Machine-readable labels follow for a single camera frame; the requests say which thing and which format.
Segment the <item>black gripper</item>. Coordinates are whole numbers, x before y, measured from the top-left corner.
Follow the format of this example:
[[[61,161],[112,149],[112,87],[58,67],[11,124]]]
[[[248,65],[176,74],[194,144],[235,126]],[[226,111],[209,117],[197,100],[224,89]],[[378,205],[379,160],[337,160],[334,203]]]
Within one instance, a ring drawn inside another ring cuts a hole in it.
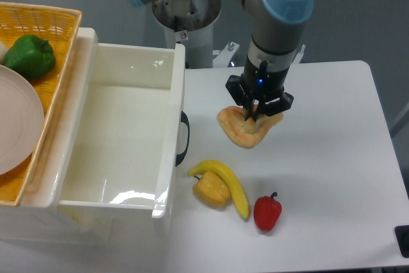
[[[273,116],[291,108],[294,97],[284,90],[288,70],[276,72],[266,60],[256,66],[247,59],[241,75],[229,76],[226,89],[236,105],[246,110],[246,120],[252,118],[253,109],[257,122],[263,114]]]

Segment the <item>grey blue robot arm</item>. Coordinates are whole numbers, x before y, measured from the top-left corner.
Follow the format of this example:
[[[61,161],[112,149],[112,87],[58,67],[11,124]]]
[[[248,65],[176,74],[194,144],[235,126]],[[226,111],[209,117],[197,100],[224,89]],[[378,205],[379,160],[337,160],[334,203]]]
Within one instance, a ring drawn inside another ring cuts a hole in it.
[[[207,67],[212,62],[212,31],[220,15],[220,0],[128,0],[134,6],[150,4],[167,43],[182,43],[187,66]],[[293,97],[284,81],[295,57],[314,0],[236,0],[254,19],[243,73],[231,76],[226,88],[246,117],[273,116],[288,110]]]

